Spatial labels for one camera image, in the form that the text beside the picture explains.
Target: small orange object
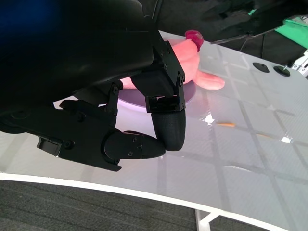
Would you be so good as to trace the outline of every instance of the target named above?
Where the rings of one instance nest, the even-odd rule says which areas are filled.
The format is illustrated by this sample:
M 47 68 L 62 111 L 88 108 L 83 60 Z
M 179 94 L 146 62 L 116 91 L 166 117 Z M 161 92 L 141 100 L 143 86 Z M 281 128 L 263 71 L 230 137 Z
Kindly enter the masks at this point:
M 230 127 L 230 128 L 235 127 L 234 123 L 216 123 L 216 124 L 221 125 L 221 126 L 225 126 L 225 127 Z

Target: plush toy ear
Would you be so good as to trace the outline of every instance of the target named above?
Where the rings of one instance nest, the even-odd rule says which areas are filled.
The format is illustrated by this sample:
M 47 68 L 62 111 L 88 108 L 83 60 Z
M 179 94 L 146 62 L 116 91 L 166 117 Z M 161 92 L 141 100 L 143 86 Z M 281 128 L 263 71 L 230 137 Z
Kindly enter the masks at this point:
M 197 45 L 191 39 L 174 45 L 172 49 L 180 62 L 189 60 L 198 53 Z
M 219 90 L 225 86 L 225 81 L 215 75 L 197 70 L 196 77 L 193 79 L 195 84 L 207 90 Z
M 199 63 L 200 55 L 197 53 L 188 60 L 180 60 L 181 67 L 185 73 L 185 83 L 188 83 L 196 77 Z
M 136 89 L 130 77 L 121 79 L 124 89 Z

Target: gray carpet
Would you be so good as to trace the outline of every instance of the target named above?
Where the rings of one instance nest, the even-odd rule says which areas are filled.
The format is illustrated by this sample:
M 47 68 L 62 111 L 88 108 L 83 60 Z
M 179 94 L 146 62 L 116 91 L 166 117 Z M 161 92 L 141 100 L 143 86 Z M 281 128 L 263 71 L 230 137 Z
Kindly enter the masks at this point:
M 0 181 L 1 231 L 196 231 L 195 211 L 119 194 Z

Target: screw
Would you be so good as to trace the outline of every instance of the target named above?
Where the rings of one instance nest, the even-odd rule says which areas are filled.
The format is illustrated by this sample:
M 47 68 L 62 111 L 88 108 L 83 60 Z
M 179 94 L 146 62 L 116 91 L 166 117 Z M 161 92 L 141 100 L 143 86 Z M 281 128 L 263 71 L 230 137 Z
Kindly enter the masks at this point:
M 183 86 L 183 79 L 180 77 L 179 79 L 179 85 L 182 87 Z
M 66 141 L 66 142 L 64 143 L 64 148 L 65 148 L 66 150 L 72 149 L 73 146 L 74 146 L 74 142 L 72 142 L 72 141 Z
M 114 89 L 113 89 L 113 93 L 114 93 L 115 95 L 119 94 L 119 88 L 114 87 Z
M 85 119 L 86 119 L 86 115 L 85 114 L 78 113 L 78 115 L 77 115 L 77 121 L 78 122 L 82 123 L 83 121 L 85 121 Z

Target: black cable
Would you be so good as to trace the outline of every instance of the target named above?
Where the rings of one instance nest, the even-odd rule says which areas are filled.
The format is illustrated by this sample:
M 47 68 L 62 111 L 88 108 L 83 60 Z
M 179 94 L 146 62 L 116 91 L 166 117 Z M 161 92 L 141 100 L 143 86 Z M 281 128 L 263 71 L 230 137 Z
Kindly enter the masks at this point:
M 163 0 L 157 0 L 156 1 L 154 11 L 153 11 L 153 15 L 152 15 L 152 19 L 155 23 L 158 20 L 160 9 L 162 8 L 162 5 L 163 5 Z
M 223 43 L 235 41 L 235 40 L 238 40 L 238 39 L 243 39 L 245 37 L 247 37 L 247 35 L 238 35 L 238 36 L 235 36 L 235 37 L 232 37 L 232 38 L 217 40 L 217 41 L 211 42 L 211 44 L 223 44 Z
M 262 45 L 261 45 L 261 59 L 263 59 L 263 48 L 264 48 L 264 40 L 265 40 L 265 34 L 262 35 Z
M 246 44 L 247 41 L 248 41 L 248 38 L 246 38 L 245 41 L 243 42 L 243 44 L 242 44 L 242 46 L 241 46 L 241 48 L 240 48 L 240 52 L 241 52 L 242 49 L 244 48 L 244 46 L 245 46 L 245 44 Z

